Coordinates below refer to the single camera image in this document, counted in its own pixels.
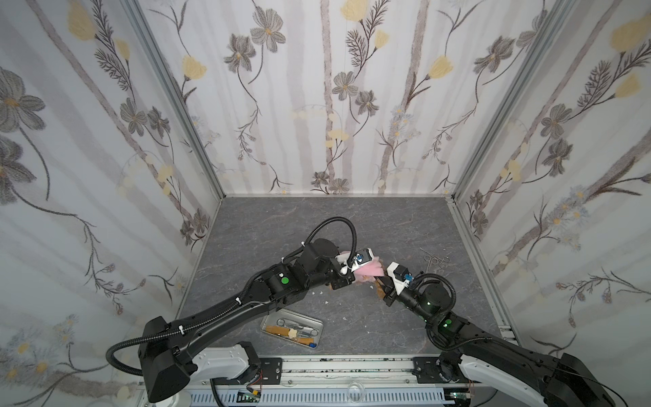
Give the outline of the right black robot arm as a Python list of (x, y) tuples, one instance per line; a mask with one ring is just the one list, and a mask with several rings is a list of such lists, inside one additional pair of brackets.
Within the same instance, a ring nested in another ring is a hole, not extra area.
[(376, 284), (387, 305), (400, 303), (423, 320), (428, 339), (440, 352), (443, 379), (483, 383), (529, 406), (616, 404), (575, 356), (557, 358), (522, 348), (456, 315), (456, 291), (444, 278), (404, 283), (384, 276)]

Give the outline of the brown teddy bear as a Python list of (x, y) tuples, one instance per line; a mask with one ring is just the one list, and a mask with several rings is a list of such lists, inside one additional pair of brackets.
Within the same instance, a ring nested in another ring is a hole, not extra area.
[(368, 286), (372, 288), (376, 293), (379, 299), (384, 299), (386, 294), (384, 292), (383, 284), (378, 281), (374, 276), (362, 276), (359, 280), (355, 282), (359, 286)]

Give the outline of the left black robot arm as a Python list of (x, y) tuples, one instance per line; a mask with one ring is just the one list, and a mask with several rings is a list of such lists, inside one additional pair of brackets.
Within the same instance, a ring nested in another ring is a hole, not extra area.
[(354, 271), (373, 260), (366, 249), (342, 254), (333, 242), (318, 238), (279, 263), (252, 276), (239, 294), (185, 318), (167, 322), (156, 317), (144, 327), (138, 346), (147, 399), (167, 400), (199, 372), (199, 353), (220, 337), (262, 315), (302, 300), (310, 289), (332, 289), (354, 282)]

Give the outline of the pink teddy hoodie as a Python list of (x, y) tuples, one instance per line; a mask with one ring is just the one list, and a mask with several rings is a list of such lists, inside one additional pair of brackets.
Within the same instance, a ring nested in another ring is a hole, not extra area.
[(358, 269), (354, 273), (356, 280), (359, 280), (362, 276), (374, 276), (374, 277), (382, 277), (385, 275), (385, 271), (383, 269), (383, 266), (379, 260), (379, 258), (376, 256), (376, 259), (374, 259), (371, 264), (368, 264), (367, 266), (364, 266), (360, 269)]

